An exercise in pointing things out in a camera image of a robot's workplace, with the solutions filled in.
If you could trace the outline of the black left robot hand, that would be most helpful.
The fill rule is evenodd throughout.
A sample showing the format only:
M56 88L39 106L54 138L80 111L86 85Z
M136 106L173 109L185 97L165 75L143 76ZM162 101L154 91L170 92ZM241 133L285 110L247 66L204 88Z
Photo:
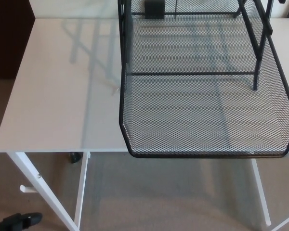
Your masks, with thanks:
M43 215L39 212L20 214L16 213L0 222L0 231L22 231L42 221Z

